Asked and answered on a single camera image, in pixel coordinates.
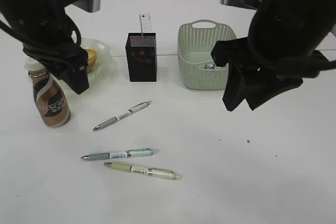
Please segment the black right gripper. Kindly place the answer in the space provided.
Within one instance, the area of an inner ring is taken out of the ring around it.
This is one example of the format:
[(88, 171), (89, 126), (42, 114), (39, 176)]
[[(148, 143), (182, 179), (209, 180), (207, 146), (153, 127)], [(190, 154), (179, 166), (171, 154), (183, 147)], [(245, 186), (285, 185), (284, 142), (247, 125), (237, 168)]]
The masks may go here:
[(227, 111), (235, 110), (243, 100), (255, 110), (275, 96), (300, 87), (303, 79), (334, 70), (335, 60), (316, 50), (319, 42), (304, 37), (217, 41), (211, 52), (215, 64), (229, 65), (223, 95)]

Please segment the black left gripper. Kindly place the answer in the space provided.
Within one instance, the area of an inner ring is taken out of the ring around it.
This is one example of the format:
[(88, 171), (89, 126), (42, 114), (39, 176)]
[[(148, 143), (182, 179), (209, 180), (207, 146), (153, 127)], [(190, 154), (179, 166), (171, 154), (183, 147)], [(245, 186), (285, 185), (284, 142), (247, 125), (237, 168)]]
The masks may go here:
[(63, 80), (76, 94), (82, 94), (89, 88), (88, 54), (80, 46), (65, 43), (56, 48), (42, 48), (41, 45), (24, 44), (23, 51)]

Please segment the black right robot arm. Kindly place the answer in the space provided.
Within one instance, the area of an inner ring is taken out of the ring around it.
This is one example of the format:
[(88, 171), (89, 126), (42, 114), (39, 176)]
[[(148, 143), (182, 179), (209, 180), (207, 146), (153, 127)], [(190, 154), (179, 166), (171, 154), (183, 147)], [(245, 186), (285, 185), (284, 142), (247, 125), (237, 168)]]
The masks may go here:
[(228, 67), (223, 103), (228, 111), (246, 101), (254, 110), (298, 88), (305, 78), (335, 68), (318, 45), (335, 26), (335, 0), (220, 0), (253, 9), (243, 38), (216, 42), (215, 65)]

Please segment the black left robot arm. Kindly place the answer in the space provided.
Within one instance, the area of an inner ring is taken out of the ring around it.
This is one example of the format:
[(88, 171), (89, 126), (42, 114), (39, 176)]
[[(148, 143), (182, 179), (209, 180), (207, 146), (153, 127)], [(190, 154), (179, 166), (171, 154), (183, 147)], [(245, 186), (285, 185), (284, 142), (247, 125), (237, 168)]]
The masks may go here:
[(23, 52), (40, 62), (76, 94), (89, 88), (88, 54), (65, 7), (73, 0), (1, 0), (1, 30), (23, 44)]

